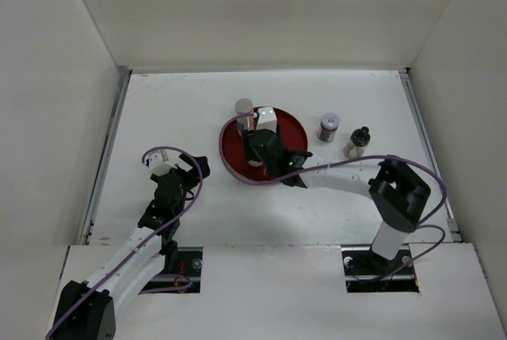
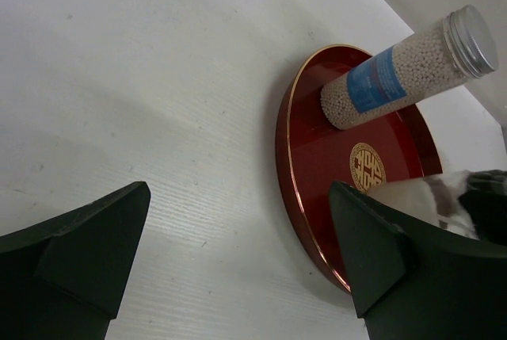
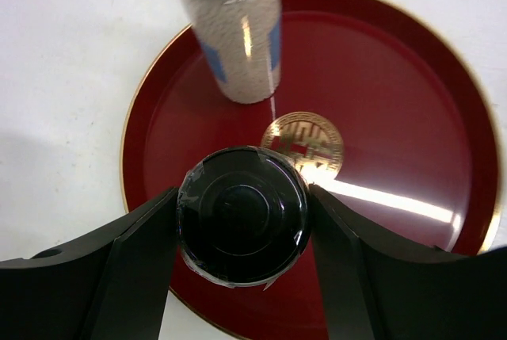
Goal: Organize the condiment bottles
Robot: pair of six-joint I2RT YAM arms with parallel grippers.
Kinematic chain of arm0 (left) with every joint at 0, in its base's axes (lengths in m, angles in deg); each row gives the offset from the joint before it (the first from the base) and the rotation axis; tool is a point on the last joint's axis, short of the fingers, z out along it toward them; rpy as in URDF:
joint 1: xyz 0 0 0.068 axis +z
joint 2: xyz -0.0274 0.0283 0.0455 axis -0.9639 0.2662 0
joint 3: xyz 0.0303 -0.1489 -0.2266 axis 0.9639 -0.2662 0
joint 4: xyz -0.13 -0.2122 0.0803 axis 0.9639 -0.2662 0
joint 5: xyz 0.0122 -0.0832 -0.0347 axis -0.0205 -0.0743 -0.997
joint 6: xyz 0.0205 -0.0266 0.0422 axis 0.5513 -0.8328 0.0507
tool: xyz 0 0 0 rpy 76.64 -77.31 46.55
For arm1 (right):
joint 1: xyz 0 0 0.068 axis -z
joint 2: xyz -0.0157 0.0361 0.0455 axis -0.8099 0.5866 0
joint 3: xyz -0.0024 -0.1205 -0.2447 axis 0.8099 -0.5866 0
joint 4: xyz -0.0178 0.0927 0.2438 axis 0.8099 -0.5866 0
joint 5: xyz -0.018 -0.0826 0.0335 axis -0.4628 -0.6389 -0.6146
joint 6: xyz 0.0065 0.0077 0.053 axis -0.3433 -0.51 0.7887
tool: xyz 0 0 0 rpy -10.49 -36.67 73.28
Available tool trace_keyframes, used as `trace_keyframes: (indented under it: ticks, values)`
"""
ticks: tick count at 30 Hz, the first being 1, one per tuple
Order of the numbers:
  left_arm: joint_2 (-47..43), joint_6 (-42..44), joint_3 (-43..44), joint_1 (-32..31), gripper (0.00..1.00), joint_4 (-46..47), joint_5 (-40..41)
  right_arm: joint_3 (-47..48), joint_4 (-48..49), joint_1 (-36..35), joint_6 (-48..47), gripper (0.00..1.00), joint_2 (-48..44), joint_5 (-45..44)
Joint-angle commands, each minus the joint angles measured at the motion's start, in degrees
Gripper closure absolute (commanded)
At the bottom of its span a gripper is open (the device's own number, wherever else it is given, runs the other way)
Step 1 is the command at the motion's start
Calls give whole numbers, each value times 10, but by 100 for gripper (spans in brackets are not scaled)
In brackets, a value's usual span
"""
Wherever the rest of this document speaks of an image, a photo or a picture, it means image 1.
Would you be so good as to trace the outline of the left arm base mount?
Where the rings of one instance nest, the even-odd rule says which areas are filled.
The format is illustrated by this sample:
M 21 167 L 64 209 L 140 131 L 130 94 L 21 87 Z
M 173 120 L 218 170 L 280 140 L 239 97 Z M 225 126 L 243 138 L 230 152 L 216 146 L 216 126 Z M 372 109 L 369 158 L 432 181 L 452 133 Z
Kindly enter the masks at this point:
M 199 293 L 203 256 L 202 247 L 180 247 L 172 240 L 162 272 L 153 277 L 139 294 Z

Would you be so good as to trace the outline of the black cap white bottle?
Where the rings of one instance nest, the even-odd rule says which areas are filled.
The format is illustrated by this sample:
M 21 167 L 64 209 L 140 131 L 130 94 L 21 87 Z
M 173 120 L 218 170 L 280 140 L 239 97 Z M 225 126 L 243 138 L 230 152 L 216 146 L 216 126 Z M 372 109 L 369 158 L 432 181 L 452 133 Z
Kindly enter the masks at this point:
M 349 137 L 348 143 L 343 148 L 343 154 L 347 159 L 360 158 L 364 155 L 371 140 L 369 127 L 363 126 L 354 130 Z

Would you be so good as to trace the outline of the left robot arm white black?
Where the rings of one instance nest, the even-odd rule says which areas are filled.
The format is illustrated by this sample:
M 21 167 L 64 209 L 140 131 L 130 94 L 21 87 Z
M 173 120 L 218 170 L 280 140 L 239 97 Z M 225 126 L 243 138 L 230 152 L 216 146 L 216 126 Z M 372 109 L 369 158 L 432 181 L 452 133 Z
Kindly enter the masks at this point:
M 63 287 L 47 339 L 114 338 L 120 312 L 153 277 L 170 275 L 177 268 L 173 237 L 181 217 L 196 203 L 210 168 L 207 157 L 180 150 L 180 160 L 190 167 L 185 170 L 164 160 L 164 151 L 165 147 L 154 147 L 142 157 L 156 188 L 134 231 L 96 272 Z

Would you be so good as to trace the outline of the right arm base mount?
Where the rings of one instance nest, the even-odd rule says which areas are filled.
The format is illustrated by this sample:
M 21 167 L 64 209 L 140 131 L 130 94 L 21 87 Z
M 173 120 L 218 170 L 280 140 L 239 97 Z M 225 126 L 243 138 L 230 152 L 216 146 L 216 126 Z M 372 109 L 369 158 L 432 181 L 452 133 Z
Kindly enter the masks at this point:
M 341 256 L 347 292 L 419 292 L 411 252 L 406 246 L 393 260 L 382 258 L 367 247 L 344 247 Z

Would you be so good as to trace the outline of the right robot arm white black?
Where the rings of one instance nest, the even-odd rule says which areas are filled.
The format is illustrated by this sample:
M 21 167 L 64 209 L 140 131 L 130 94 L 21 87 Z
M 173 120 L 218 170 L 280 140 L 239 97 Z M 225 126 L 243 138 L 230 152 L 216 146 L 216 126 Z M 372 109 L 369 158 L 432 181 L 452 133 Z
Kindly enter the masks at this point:
M 369 267 L 386 273 L 396 263 L 399 248 L 416 231 L 431 189 L 407 164 L 393 156 L 383 157 L 375 177 L 366 166 L 331 161 L 309 151 L 290 151 L 268 129 L 242 134 L 245 153 L 264 166 L 282 184 L 303 189 L 334 189 L 373 201 L 382 223 L 367 255 Z

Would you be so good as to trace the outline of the purple lid pepper jar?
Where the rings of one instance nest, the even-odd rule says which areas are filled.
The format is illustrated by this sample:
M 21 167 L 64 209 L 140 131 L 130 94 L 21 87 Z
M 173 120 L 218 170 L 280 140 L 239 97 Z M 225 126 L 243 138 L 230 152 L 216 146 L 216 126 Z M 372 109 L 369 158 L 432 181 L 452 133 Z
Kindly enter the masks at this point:
M 332 142 L 340 126 L 340 123 L 340 117 L 336 113 L 323 114 L 318 129 L 318 139 L 324 143 Z

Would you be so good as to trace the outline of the silver lid clear spice bottle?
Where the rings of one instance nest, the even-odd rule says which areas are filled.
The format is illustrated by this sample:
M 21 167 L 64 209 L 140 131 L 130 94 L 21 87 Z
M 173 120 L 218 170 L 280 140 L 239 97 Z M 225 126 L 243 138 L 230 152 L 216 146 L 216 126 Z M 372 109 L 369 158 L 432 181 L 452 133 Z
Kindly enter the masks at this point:
M 238 133 L 254 130 L 255 115 L 253 102 L 248 98 L 241 98 L 236 101 L 234 106 L 236 116 L 236 125 Z

